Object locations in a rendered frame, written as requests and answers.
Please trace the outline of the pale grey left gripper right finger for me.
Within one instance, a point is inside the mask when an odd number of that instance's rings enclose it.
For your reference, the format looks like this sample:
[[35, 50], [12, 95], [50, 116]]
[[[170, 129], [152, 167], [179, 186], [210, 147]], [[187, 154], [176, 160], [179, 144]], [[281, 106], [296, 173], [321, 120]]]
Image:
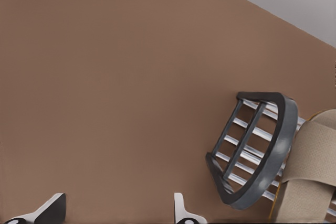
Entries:
[[174, 222], [175, 224], [207, 224], [204, 217], [185, 209], [182, 193], [174, 193]]

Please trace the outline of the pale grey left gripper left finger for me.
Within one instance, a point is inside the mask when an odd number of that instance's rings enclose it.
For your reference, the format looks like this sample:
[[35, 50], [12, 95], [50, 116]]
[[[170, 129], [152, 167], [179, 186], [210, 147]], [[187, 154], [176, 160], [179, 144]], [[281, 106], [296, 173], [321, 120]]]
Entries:
[[66, 194], [56, 193], [34, 212], [16, 216], [3, 224], [64, 224]]

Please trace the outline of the black metal shoe rack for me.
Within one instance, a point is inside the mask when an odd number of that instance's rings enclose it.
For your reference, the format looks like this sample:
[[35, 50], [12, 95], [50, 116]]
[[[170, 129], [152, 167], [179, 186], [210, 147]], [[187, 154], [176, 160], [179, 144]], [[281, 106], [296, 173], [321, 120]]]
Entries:
[[252, 191], [253, 182], [260, 174], [267, 151], [286, 133], [288, 144], [305, 122], [298, 113], [295, 101], [279, 92], [240, 92], [237, 99], [212, 101], [207, 109], [212, 112], [212, 122], [217, 125], [219, 138], [206, 154], [207, 166], [216, 185], [223, 211], [217, 211], [213, 222], [265, 222], [270, 202], [278, 186], [277, 177], [283, 166], [271, 170], [271, 178], [243, 209], [235, 209], [234, 202], [244, 200], [244, 193]]

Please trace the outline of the beige slide sandal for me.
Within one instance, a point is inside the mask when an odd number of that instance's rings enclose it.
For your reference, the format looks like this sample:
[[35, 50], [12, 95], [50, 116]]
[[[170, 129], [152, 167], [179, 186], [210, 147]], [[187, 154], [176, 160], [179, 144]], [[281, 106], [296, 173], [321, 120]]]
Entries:
[[273, 223], [322, 223], [336, 194], [336, 109], [305, 121], [296, 134], [270, 213]]

